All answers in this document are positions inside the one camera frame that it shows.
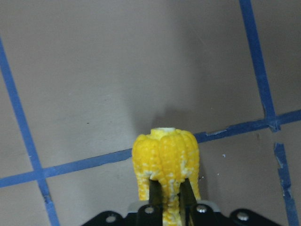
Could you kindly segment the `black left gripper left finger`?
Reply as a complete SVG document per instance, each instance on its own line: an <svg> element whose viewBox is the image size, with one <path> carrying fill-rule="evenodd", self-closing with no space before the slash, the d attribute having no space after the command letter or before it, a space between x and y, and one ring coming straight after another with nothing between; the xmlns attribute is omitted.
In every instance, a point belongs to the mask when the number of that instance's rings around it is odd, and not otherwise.
<svg viewBox="0 0 301 226"><path fill-rule="evenodd" d="M158 181L149 179L149 201L151 206L163 208L163 190Z"/></svg>

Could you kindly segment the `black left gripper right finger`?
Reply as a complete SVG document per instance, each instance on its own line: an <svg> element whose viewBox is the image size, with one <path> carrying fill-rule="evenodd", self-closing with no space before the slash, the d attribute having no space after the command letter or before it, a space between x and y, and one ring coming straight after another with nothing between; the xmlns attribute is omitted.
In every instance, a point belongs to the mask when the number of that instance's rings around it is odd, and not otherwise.
<svg viewBox="0 0 301 226"><path fill-rule="evenodd" d="M178 197L180 212L188 211L193 205L197 203L188 178L186 178L185 181L180 184L180 192L178 194Z"/></svg>

